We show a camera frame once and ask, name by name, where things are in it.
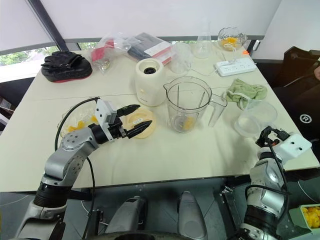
pitcher handle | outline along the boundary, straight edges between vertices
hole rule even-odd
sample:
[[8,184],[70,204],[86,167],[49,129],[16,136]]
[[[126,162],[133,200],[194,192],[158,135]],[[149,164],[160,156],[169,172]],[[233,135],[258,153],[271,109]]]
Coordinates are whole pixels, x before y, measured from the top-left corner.
[[208,126],[213,127],[216,124],[219,117],[221,116],[224,109],[226,108],[226,106],[228,105],[228,101],[222,96],[212,94],[209,105],[213,107],[213,113],[210,117]]

glass bowl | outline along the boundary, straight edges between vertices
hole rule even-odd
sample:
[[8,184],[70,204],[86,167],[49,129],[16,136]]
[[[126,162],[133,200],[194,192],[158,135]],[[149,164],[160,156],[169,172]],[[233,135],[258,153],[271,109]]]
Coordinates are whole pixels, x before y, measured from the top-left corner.
[[225,27],[218,33],[218,44],[227,51],[232,51],[232,47],[238,50],[245,44],[247,39],[247,36],[240,32],[237,27]]

plastic bag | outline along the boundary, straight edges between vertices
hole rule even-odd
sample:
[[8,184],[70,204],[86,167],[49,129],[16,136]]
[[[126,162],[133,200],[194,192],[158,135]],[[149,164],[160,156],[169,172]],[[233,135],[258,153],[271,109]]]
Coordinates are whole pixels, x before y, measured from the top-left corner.
[[110,63],[116,57],[125,54],[133,45],[140,41],[134,37],[127,38],[118,33],[115,36],[107,35],[103,37],[90,52],[91,62],[104,74],[108,70]]

white table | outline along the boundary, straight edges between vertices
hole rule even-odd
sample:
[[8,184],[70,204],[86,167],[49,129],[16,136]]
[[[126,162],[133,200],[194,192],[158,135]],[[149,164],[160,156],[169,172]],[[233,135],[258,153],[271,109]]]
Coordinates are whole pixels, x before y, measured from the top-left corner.
[[[38,74],[0,136],[1,192],[38,188],[45,162],[54,151],[57,124],[71,106],[97,95],[112,101],[118,108],[139,104],[130,78],[123,71],[117,73],[121,76],[118,78],[115,73],[118,68],[129,72],[136,63],[128,58],[119,59],[119,63],[120,66],[114,65],[105,76],[96,71],[87,79],[67,83],[50,83]],[[189,75],[207,81],[212,92],[218,95],[237,77],[222,78],[216,74],[202,77],[194,72]],[[238,77],[251,84],[265,84],[268,88],[266,101],[278,111],[275,125],[288,132],[298,131],[258,70]],[[118,139],[103,144],[91,154],[96,186],[245,175],[258,160],[259,147],[255,139],[243,138],[234,130],[234,122],[241,113],[234,102],[228,103],[213,128],[208,127],[212,111],[209,106],[200,124],[189,133],[178,133],[168,126],[166,103],[147,108],[156,116],[157,125],[151,136]],[[316,167],[319,162],[311,150],[284,166],[286,170]],[[91,186],[90,170],[85,162],[74,187]]]

clear plastic pitcher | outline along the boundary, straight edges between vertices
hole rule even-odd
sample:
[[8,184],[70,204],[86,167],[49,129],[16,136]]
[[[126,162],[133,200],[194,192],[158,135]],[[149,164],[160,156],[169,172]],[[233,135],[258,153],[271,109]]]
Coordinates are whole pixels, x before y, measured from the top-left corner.
[[261,131],[277,119],[274,106],[262,100],[250,100],[234,124],[235,130],[243,137],[258,136]]
[[208,105],[214,108],[208,124],[213,127],[228,104],[225,98],[212,94],[206,82],[196,77],[179,77],[163,87],[166,90],[170,124],[180,133],[190,132]]

